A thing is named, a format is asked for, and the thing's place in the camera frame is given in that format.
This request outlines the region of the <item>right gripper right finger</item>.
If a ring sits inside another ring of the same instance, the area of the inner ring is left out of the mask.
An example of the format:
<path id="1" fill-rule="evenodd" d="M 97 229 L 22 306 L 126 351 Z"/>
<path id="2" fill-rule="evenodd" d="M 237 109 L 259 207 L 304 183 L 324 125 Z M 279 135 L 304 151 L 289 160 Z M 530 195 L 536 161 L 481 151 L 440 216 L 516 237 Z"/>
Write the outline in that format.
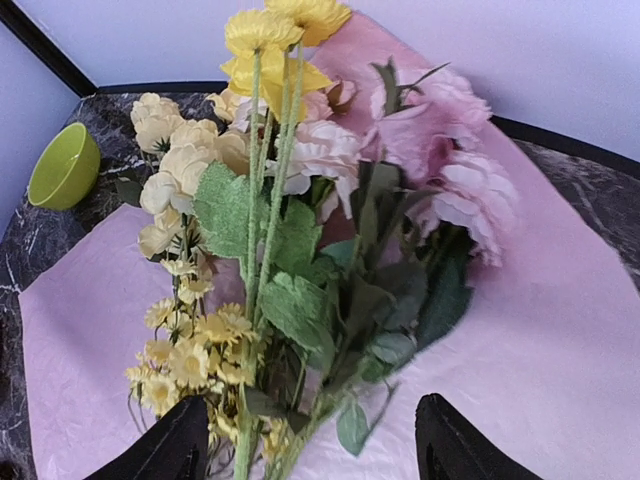
<path id="1" fill-rule="evenodd" d="M 540 480 L 492 444 L 440 394 L 421 398 L 415 438 L 422 479 Z"/>

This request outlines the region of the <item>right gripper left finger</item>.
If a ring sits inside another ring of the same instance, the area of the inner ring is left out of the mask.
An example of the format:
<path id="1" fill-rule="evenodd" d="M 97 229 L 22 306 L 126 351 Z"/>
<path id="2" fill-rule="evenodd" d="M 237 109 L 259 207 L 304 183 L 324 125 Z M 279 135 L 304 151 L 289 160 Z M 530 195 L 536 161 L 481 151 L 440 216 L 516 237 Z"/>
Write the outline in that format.
<path id="1" fill-rule="evenodd" d="M 187 396 L 87 480 L 203 480 L 207 463 L 206 403 L 200 395 Z"/>

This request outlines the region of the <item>small yellow filler flowers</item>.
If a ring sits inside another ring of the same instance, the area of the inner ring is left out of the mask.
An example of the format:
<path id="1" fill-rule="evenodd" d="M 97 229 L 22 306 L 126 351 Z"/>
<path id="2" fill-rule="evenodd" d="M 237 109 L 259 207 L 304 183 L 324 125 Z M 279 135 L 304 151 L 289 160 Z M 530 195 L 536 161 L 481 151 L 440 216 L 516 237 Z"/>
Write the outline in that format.
<path id="1" fill-rule="evenodd" d="M 270 340 L 252 330 L 243 300 L 206 305 L 210 293 L 226 287 L 222 276 L 234 266 L 199 254 L 188 261 L 161 260 L 171 276 L 174 293 L 154 303 L 144 323 L 153 337 L 137 354 L 137 365 L 126 369 L 130 398 L 156 419 L 178 402 L 201 395 L 207 410 L 208 442 L 236 446 L 240 439 L 240 388 L 252 386 L 243 363 L 254 349 L 264 365 Z"/>

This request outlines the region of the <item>pink carnation stem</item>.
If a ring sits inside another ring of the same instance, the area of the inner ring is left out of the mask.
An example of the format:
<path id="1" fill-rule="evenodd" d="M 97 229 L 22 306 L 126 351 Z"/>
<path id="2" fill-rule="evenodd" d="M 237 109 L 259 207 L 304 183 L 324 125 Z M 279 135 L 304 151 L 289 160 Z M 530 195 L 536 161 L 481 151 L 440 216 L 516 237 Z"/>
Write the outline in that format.
<path id="1" fill-rule="evenodd" d="M 351 219 L 350 196 L 358 186 L 360 138 L 329 119 L 331 108 L 324 93 L 306 94 L 303 102 L 307 117 L 296 128 L 285 193 L 307 192 L 314 177 L 330 179 L 334 191 L 320 202 L 320 218 L 326 221 L 337 207 L 342 207 L 345 217 Z"/>

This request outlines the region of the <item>yellow rose stem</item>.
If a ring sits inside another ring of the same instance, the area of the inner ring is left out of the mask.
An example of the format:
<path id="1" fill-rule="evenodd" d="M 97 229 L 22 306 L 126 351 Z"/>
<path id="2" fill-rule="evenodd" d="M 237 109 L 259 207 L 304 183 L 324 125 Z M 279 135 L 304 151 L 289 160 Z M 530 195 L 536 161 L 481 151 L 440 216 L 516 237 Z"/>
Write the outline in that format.
<path id="1" fill-rule="evenodd" d="M 247 210 L 235 216 L 244 222 L 246 244 L 231 248 L 217 234 L 209 244 L 214 254 L 239 259 L 245 314 L 257 335 L 263 332 L 260 294 L 271 268 L 294 132 L 306 115 L 302 97 L 331 83 L 306 63 L 304 50 L 331 37 L 350 15 L 338 1 L 267 1 L 225 26 L 233 57 L 221 69 L 233 92 L 251 98 Z"/>

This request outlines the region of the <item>yellow daisy bunch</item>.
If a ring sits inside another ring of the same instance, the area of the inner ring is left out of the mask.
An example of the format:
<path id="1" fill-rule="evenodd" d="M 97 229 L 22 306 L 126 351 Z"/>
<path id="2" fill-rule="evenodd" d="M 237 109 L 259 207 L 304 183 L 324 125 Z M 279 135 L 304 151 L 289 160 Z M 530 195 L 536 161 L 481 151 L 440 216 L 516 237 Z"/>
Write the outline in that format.
<path id="1" fill-rule="evenodd" d="M 182 220 L 193 214 L 200 178 L 214 162 L 237 175 L 249 172 L 249 108 L 251 99 L 226 88 L 206 97 L 218 120 L 187 120 L 178 104 L 156 93 L 144 93 L 133 103 L 130 118 L 141 151 L 159 159 L 158 171 L 142 187 L 141 208 L 154 223 L 141 230 L 138 244 L 148 259 L 168 251 L 182 231 Z"/>

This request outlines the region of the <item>green plastic bowl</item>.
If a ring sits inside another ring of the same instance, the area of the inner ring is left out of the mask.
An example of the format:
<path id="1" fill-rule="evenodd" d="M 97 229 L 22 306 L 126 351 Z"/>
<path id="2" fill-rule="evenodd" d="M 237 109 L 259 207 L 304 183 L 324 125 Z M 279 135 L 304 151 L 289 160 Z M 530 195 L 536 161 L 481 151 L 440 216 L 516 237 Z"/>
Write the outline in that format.
<path id="1" fill-rule="evenodd" d="M 39 208 L 64 211 L 84 199 L 95 185 L 99 147 L 87 127 L 75 122 L 47 145 L 31 174 L 27 198 Z"/>

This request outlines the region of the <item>left black frame post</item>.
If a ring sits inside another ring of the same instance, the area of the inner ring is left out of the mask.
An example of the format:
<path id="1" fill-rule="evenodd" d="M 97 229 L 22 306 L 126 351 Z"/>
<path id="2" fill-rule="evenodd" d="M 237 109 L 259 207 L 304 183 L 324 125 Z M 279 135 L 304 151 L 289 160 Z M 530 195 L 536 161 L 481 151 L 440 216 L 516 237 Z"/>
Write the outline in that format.
<path id="1" fill-rule="evenodd" d="M 59 80 L 81 98 L 98 87 L 10 0 L 1 0 L 1 23 Z"/>

